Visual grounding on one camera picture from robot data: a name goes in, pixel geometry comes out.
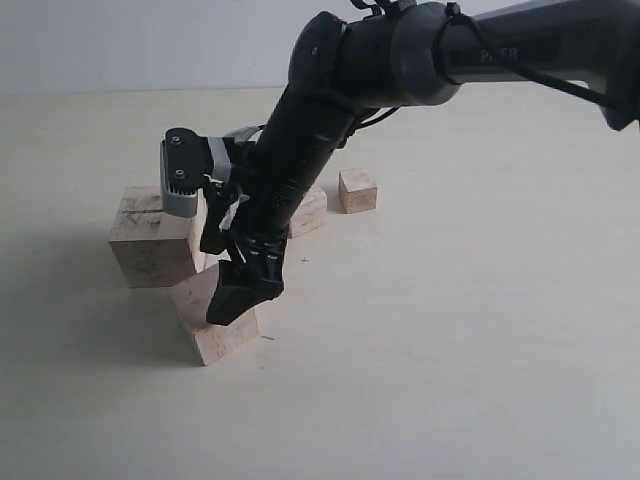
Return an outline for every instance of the table surface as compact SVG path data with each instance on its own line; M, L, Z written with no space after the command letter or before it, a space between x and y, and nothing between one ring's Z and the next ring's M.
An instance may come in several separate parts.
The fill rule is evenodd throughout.
M271 338L197 366L109 230L166 129L260 123L279 94L0 99L0 478L637 478L638 133L543 87L352 138L258 310ZM379 206L345 215L356 167Z

